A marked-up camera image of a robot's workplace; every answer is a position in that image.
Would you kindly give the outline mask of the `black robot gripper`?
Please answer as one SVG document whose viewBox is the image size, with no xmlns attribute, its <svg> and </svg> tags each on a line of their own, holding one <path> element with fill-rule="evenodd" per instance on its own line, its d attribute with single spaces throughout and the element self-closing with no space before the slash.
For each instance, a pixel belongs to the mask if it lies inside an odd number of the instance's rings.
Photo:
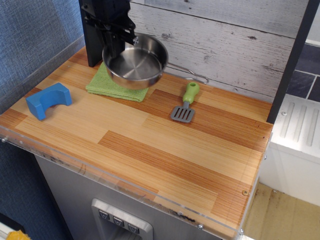
<svg viewBox="0 0 320 240">
<path fill-rule="evenodd" d="M 129 0 L 83 0 L 80 4 L 89 24 L 104 37 L 104 51 L 111 59 L 125 50 L 125 42 L 136 45 L 136 25 L 129 18 Z"/>
</svg>

